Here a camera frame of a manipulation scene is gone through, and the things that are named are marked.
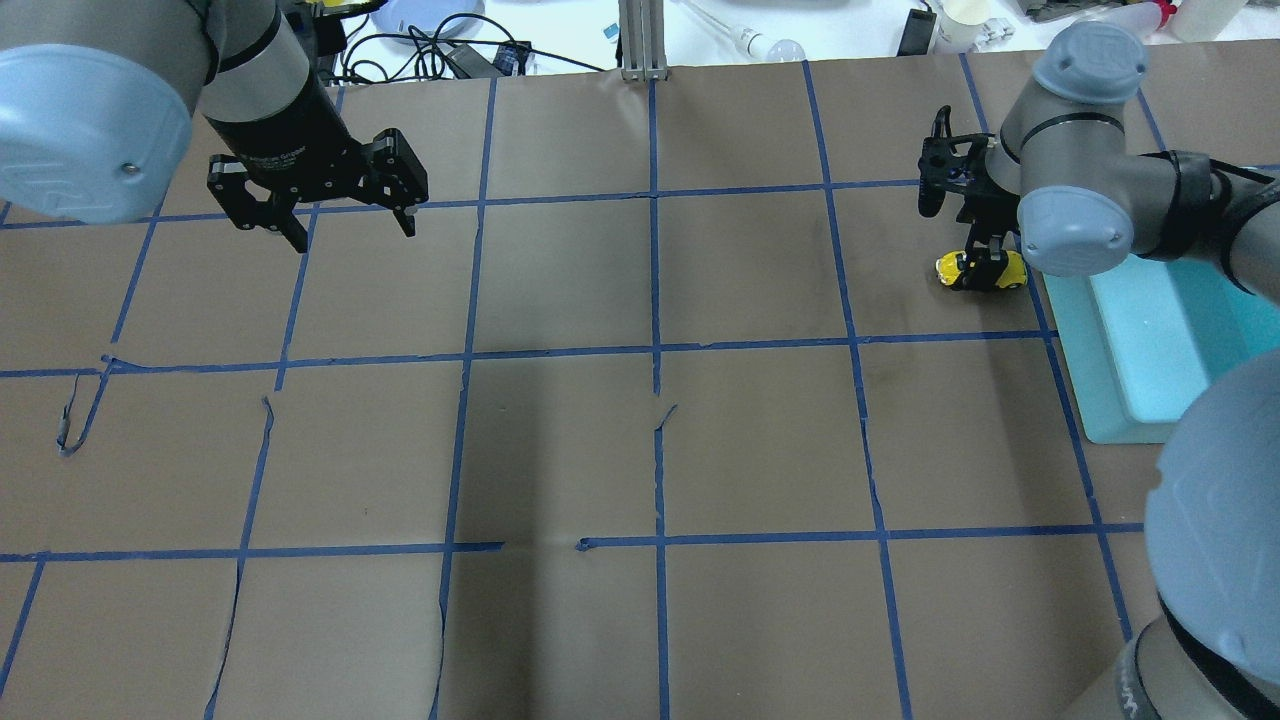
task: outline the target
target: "wire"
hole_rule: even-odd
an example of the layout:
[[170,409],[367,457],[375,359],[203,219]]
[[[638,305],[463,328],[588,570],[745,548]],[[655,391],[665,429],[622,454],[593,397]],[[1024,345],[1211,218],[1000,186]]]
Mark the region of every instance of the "wire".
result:
[[[507,40],[466,40],[466,41],[461,41],[461,40],[460,41],[440,40],[440,33],[444,31],[444,28],[451,22],[457,20],[457,19],[462,19],[462,18],[475,18],[475,19],[480,19],[483,22],[486,22],[486,23],[492,24],[494,28],[497,28],[499,32],[502,32],[503,35],[506,35]],[[357,27],[356,31],[352,32],[352,36],[356,35],[364,27],[365,27],[365,23],[361,23],[361,26]],[[413,54],[394,73],[388,73],[385,67],[383,67],[379,63],[375,63],[374,60],[357,60],[355,63],[351,61],[352,55],[355,55],[356,50],[358,50],[361,45],[364,45],[365,42],[371,41],[371,40],[378,40],[378,38],[408,40],[408,41],[413,42],[413,49],[415,49]],[[365,37],[361,37],[356,42],[351,44],[348,46],[348,49],[347,49],[347,53],[343,55],[343,58],[342,58],[342,74],[334,74],[334,73],[329,72],[329,73],[326,73],[326,76],[328,76],[326,79],[330,81],[330,82],[349,82],[349,83],[353,83],[353,85],[387,85],[387,83],[393,83],[393,82],[407,82],[407,81],[419,81],[419,79],[426,79],[426,81],[443,79],[444,78],[444,72],[445,72],[445,69],[448,69],[448,64],[444,61],[445,51],[443,50],[442,46],[457,47],[458,45],[461,45],[463,42],[465,44],[470,44],[470,45],[497,45],[497,46],[503,46],[503,45],[515,45],[516,44],[516,37],[506,27],[503,27],[502,24],[499,24],[497,20],[493,20],[492,18],[486,18],[486,17],[480,15],[477,13],[454,13],[452,15],[448,15],[443,20],[440,20],[440,24],[438,24],[435,27],[435,32],[434,33],[426,33],[425,31],[422,31],[421,28],[419,28],[416,26],[408,26],[407,32],[403,32],[403,33],[401,33],[401,32],[375,32],[375,33],[366,35]],[[575,60],[572,58],[566,58],[564,55],[559,55],[559,54],[556,54],[556,53],[549,53],[549,51],[545,51],[545,50],[538,50],[538,49],[532,49],[532,47],[524,47],[524,46],[521,46],[521,47],[524,50],[526,50],[527,53],[532,53],[535,55],[543,55],[545,58],[552,58],[552,59],[556,59],[556,60],[561,60],[563,63],[568,63],[571,65],[577,65],[580,68],[585,68],[585,69],[589,69],[589,70],[604,72],[604,68],[599,68],[596,65],[593,65],[590,63],[584,63],[581,60]],[[378,72],[381,74],[381,79],[367,78],[367,77],[360,74],[360,72],[357,72],[357,70],[358,70],[358,68],[361,65],[372,65],[374,68],[378,68]],[[412,76],[407,76],[407,77],[401,77],[404,73],[404,70],[408,69],[410,65],[413,65],[413,74]]]
[[356,29],[347,33],[347,41],[343,44],[346,45],[346,51],[342,54],[342,58],[339,59],[339,63],[342,63],[343,67],[347,67],[347,63],[351,61],[351,40],[357,35],[360,35],[360,31],[365,29],[365,27],[369,24],[369,19],[370,15],[365,15],[365,19],[361,20],[358,26],[356,26]]
[[[502,41],[498,41],[498,40],[467,40],[466,42],[468,45],[507,45],[506,42],[502,42]],[[604,72],[604,68],[598,68],[598,67],[595,67],[595,65],[593,65],[590,63],[584,63],[581,60],[575,60],[573,58],[566,58],[564,55],[557,55],[556,53],[548,53],[545,50],[539,50],[536,47],[526,47],[525,50],[527,50],[527,51],[530,51],[530,53],[532,53],[535,55],[543,55],[545,58],[553,58],[556,60],[561,60],[563,63],[570,63],[572,65],[577,65],[580,68],[586,68],[589,70],[595,70],[598,73],[603,73]]]

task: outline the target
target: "power adapter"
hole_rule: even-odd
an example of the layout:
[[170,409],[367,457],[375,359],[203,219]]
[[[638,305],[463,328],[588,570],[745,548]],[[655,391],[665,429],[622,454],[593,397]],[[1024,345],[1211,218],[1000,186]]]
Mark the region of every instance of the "power adapter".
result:
[[933,26],[938,15],[933,10],[911,10],[906,15],[902,40],[897,44],[897,56],[927,55],[933,45]]

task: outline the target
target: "blue tape grid line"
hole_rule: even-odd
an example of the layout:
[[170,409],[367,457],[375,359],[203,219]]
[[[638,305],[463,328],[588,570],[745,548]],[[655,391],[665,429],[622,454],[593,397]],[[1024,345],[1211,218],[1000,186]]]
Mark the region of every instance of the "blue tape grid line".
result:
[[467,334],[462,356],[462,388],[458,392],[458,421],[453,433],[453,469],[449,474],[449,509],[444,525],[445,550],[440,564],[440,666],[435,678],[435,694],[431,700],[430,720],[436,720],[440,712],[440,684],[444,678],[444,644],[449,618],[449,584],[453,575],[452,546],[458,528],[458,495],[462,484],[462,451],[467,425],[467,398],[471,391],[471,365],[475,354],[476,306],[480,302],[480,260],[484,255],[484,217],[489,196],[489,156],[493,150],[493,115],[498,99],[498,81],[489,81],[489,104],[485,110],[484,152],[480,159],[480,199],[476,202],[476,240],[471,254],[471,296],[467,301]]
[[660,247],[658,242],[658,81],[649,81],[649,328],[653,333],[653,393],[662,395]]
[[[915,178],[900,178],[900,179],[884,179],[884,181],[854,181],[854,182],[832,182],[831,187],[835,190],[859,190],[870,187],[914,187],[916,184]],[[658,190],[650,188],[648,191],[636,192],[602,192],[602,193],[588,193],[588,195],[548,195],[548,196],[527,196],[527,197],[494,197],[486,199],[486,205],[545,205],[557,202],[596,202],[605,200],[641,200],[641,199],[663,199],[663,197],[714,197],[721,195],[760,195],[760,193],[776,193],[776,192],[813,192],[823,190],[824,186],[820,183],[809,184],[763,184],[763,186],[745,186],[745,187],[703,187],[703,188],[684,188],[684,190]],[[475,208],[479,205],[479,200],[442,200],[424,202],[420,205],[424,210],[433,210],[438,208]],[[385,208],[379,205],[321,205],[319,208],[307,210],[296,210],[294,214],[298,217],[307,217],[312,213],[320,215],[329,214],[342,214],[342,213],[387,213]],[[157,215],[155,218],[142,218],[133,220],[129,224],[150,224],[152,222],[157,224],[164,223],[187,223],[198,220],[225,220],[225,213],[195,213],[183,215]],[[10,223],[0,225],[0,231],[9,229],[41,229],[41,228],[68,228],[68,227],[81,227],[84,223],[79,220],[37,220],[31,223]]]
[[[982,132],[991,132],[987,126],[987,115],[982,109],[982,97],[978,95],[978,87],[973,81],[973,72],[969,68],[969,60],[961,55],[960,65],[964,69],[965,82],[969,85],[969,96],[973,100],[974,111],[978,114],[978,123],[982,127]],[[1164,150],[1164,140],[1160,135],[1160,128],[1156,127],[1156,119],[1151,114],[1151,108],[1147,105],[1147,99],[1142,92],[1138,94],[1138,101],[1142,104],[1143,111],[1147,114],[1147,120],[1151,123],[1151,132],[1156,136],[1156,142]],[[1066,379],[1062,374],[1061,364],[1057,359],[1057,348],[1053,347],[1053,337],[1050,333],[1048,319],[1044,314],[1044,304],[1041,301],[1039,283],[1036,281],[1034,274],[1028,278],[1028,290],[1032,296],[1032,306],[1036,309],[1036,323],[1039,325],[1041,337],[1044,342],[1044,355],[1048,357],[1050,370],[1053,374],[1053,386],[1057,389],[1059,405],[1062,407],[1062,419],[1066,421],[1068,434],[1071,437],[1071,450],[1075,454],[1075,464],[1080,474],[1080,484],[1084,489],[1084,498],[1089,505],[1089,516],[1093,520],[1093,530],[1098,538],[1098,550],[1102,553],[1102,566],[1107,574],[1107,583],[1111,587],[1111,600],[1115,603],[1116,619],[1120,623],[1120,633],[1124,635],[1125,642],[1133,638],[1133,628],[1129,624],[1129,611],[1125,607],[1124,591],[1120,587],[1120,577],[1116,573],[1115,557],[1111,555],[1111,543],[1107,539],[1106,525],[1102,521],[1102,510],[1098,506],[1098,498],[1093,489],[1093,478],[1089,474],[1089,464],[1084,456],[1084,443],[1080,441],[1080,430],[1075,424],[1075,414],[1071,411],[1071,398],[1066,389]]]
[[902,717],[911,719],[911,692],[906,676],[906,657],[902,651],[902,632],[897,615],[897,592],[893,588],[893,566],[888,551],[888,533],[884,527],[884,511],[881,507],[876,489],[876,468],[872,462],[872,448],[867,436],[867,393],[863,387],[861,354],[858,348],[858,329],[854,324],[852,306],[849,301],[849,278],[845,274],[845,254],[840,240],[840,220],[836,214],[836,195],[831,182],[831,161],[827,155],[827,138],[822,131],[822,113],[818,109],[818,94],[814,90],[813,72],[809,61],[800,63],[804,70],[805,90],[809,95],[809,110],[813,114],[813,129],[818,141],[818,159],[822,163],[822,183],[827,197],[827,220],[831,225],[831,249],[836,265],[836,282],[840,286],[840,305],[845,314],[845,331],[849,336],[849,357],[852,364],[854,393],[858,398],[858,425],[863,442],[863,457],[867,462],[867,484],[872,500],[872,514],[876,520],[877,543],[879,544],[881,580],[884,585],[884,610],[888,620],[890,643],[893,648],[893,670],[897,678],[899,703]]
[[[658,236],[658,81],[649,79],[649,291],[650,328],[653,332],[653,393],[662,395],[662,288],[659,269],[660,246]],[[653,502],[654,502],[654,588],[658,611],[658,717],[671,720],[671,652],[667,633],[667,497],[663,488],[663,429],[676,406],[653,429]]]
[[[1112,523],[1103,525],[1108,534],[1140,533],[1142,523]],[[1088,525],[1014,525],[991,528],[920,528],[904,530],[803,530],[787,533],[719,533],[692,536],[621,536],[582,538],[576,550],[586,552],[599,547],[653,547],[659,541],[673,544],[777,544],[796,542],[879,542],[882,537],[891,541],[913,539],[957,539],[957,538],[1024,538],[1055,536],[1092,536],[1097,528]]]
[[672,405],[662,421],[653,429],[653,503],[657,512],[654,520],[655,587],[658,592],[658,716],[671,720],[671,652],[667,634],[667,495],[664,488],[666,465],[663,450],[663,430],[667,420],[676,413]]
[[[192,550],[102,550],[90,552],[0,553],[0,564],[14,562],[119,562],[124,560],[236,560],[252,557],[367,557],[379,555],[436,555],[448,547],[443,542],[393,544],[334,544],[306,547],[209,547]],[[457,542],[453,552],[498,552],[500,542]]]
[[[168,199],[168,192],[165,193],[165,199]],[[111,345],[119,342],[120,333],[124,332],[124,318],[129,314],[129,306],[133,305],[133,293],[138,288],[138,279],[142,277],[142,265],[147,261],[147,251],[151,249],[151,238],[156,233],[156,222],[160,218],[160,209],[164,208],[165,199],[160,200],[160,204],[151,211],[151,218],[147,220],[147,234],[142,237],[138,259],[133,263],[129,287],[124,291],[124,301],[120,302],[120,314],[115,318],[115,328],[111,331]]]
[[223,661],[218,666],[214,689],[209,693],[209,702],[205,705],[205,720],[214,720],[214,710],[218,707],[218,692],[223,687],[223,674],[227,671],[227,659],[230,656],[232,634],[236,632],[236,615],[239,609],[239,593],[244,583],[244,561],[248,552],[248,541],[253,534],[253,518],[257,516],[257,498],[262,489],[266,454],[271,448],[271,428],[275,427],[275,411],[266,397],[262,398],[262,405],[266,407],[266,420],[262,425],[262,443],[257,450],[257,462],[253,465],[253,482],[248,491],[248,503],[244,507],[244,524],[241,527],[239,548],[236,552],[236,589],[232,592],[232,616],[228,620],[227,634],[223,641]]
[[1147,94],[1142,90],[1138,91],[1138,105],[1142,106],[1142,114],[1147,117],[1147,126],[1151,127],[1151,135],[1156,138],[1156,147],[1161,151],[1169,150],[1165,146],[1165,135],[1160,132],[1160,126],[1156,124],[1156,114],[1151,111],[1151,104],[1147,102]]
[[[347,88],[338,88],[338,97],[334,100],[333,109],[342,115],[342,106],[347,100]],[[307,252],[302,254],[298,259],[298,277],[293,283],[293,296],[289,300],[289,316],[284,322],[284,341],[280,343],[280,366],[275,372],[275,392],[284,389],[284,373],[288,370],[289,364],[289,345],[293,343],[293,328],[298,322],[298,305],[302,302],[302,286],[307,279],[307,266],[311,263],[311,246],[316,237],[316,220],[319,215],[320,202],[312,202],[310,215],[307,220]]]
[[22,642],[22,630],[31,618],[31,606],[36,602],[36,589],[40,588],[40,578],[45,574],[45,561],[36,560],[36,568],[31,571],[31,582],[27,583],[27,596],[22,601],[22,611],[18,612],[18,623],[13,628],[13,637],[9,638],[9,650],[4,655],[4,665],[0,666],[0,697],[4,697],[4,687],[9,683],[9,673],[13,670],[13,659],[18,655],[18,643]]
[[[1057,337],[1056,331],[1048,331],[1050,337]],[[905,342],[975,342],[975,341],[1001,341],[1001,340],[1039,340],[1044,336],[1041,331],[984,331],[974,333],[919,333],[919,334],[888,334],[888,336],[859,336],[854,338],[858,345],[893,345]],[[808,337],[787,340],[742,340],[721,342],[672,342],[662,343],[660,352],[704,352],[714,350],[769,350],[780,347],[829,347],[847,345],[844,337]],[[548,350],[494,350],[485,352],[472,352],[472,360],[521,360],[527,357],[579,357],[589,355],[646,355],[652,354],[652,345],[608,345],[595,347],[556,347]],[[333,365],[399,365],[406,363],[457,363],[467,356],[465,352],[440,352],[435,355],[376,355],[365,357],[300,357],[284,363],[288,369],[294,368],[328,368]],[[262,370],[278,370],[279,361],[262,363],[230,363],[221,365],[137,365],[113,357],[113,374],[116,375],[142,375],[164,373],[252,373]],[[0,370],[0,379],[4,378],[54,378],[70,375],[99,374],[96,368],[49,368],[31,370]]]

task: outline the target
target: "white table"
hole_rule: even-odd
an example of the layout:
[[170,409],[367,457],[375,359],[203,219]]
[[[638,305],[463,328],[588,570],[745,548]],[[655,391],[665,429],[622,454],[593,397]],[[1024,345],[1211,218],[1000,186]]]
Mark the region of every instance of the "white table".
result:
[[[730,24],[745,24],[772,37],[788,37],[804,46],[810,60],[892,56],[902,35],[908,10],[923,8],[919,0],[795,0],[764,4],[755,0],[703,0],[701,5]],[[1062,28],[1098,10],[1076,13],[1050,23],[1030,22],[1015,0],[992,0],[995,17],[1015,27],[1012,37],[983,51],[1041,50]],[[714,32],[680,0],[666,4],[667,61],[671,65],[724,65],[750,63],[727,38]],[[603,29],[617,22],[616,0],[489,0],[484,13],[500,22],[517,40],[530,40],[535,49],[567,55],[602,68],[614,67],[616,45]],[[355,28],[360,19],[347,20]],[[369,23],[353,40],[374,32]],[[493,27],[477,27],[466,37],[504,40]],[[1219,40],[1280,38],[1280,9],[1247,6]],[[1166,31],[1152,35],[1151,45],[1179,42]],[[480,47],[492,58],[492,47]],[[411,46],[390,40],[372,40],[360,47],[353,60],[375,60],[394,72],[411,55]],[[378,70],[362,67],[362,74],[378,78]],[[581,72],[554,59],[539,59],[535,74]]]

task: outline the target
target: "light blue tray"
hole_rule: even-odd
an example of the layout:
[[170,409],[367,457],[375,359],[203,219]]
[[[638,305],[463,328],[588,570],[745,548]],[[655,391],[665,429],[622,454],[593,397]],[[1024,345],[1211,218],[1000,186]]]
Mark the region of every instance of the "light blue tray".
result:
[[1280,347],[1280,310],[1204,263],[1129,258],[1044,284],[1084,434],[1097,443],[1165,442],[1210,383]]

